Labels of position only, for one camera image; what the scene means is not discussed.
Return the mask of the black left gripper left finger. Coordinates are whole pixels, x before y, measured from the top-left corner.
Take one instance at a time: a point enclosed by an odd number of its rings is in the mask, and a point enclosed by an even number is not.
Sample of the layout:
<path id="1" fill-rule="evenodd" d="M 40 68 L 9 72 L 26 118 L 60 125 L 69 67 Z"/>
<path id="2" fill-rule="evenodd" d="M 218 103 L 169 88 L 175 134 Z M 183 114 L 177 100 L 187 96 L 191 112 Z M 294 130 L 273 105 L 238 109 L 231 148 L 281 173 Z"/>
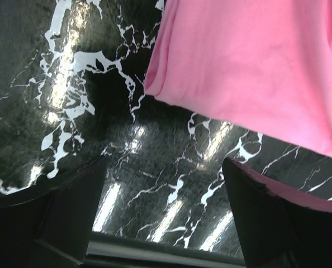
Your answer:
<path id="1" fill-rule="evenodd" d="M 84 263 L 106 175 L 98 157 L 0 198 L 0 267 Z"/>

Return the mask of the pink t-shirt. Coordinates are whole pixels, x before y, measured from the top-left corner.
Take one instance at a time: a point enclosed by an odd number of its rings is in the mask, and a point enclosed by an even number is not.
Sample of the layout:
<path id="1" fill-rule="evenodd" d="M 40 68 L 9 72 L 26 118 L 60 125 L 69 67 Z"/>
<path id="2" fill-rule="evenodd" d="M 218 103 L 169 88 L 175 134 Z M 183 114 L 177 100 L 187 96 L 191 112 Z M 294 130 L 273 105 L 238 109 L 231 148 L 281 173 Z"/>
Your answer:
<path id="1" fill-rule="evenodd" d="M 144 91 L 332 157 L 332 1 L 168 1 Z"/>

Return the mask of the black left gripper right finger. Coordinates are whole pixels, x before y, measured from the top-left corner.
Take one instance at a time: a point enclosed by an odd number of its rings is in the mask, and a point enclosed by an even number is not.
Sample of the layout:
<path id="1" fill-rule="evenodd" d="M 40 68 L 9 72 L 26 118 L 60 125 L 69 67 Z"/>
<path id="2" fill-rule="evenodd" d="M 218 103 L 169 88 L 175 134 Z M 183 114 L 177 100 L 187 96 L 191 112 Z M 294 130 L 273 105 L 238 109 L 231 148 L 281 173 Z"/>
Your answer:
<path id="1" fill-rule="evenodd" d="M 246 267 L 332 267 L 332 202 L 225 158 L 226 191 Z"/>

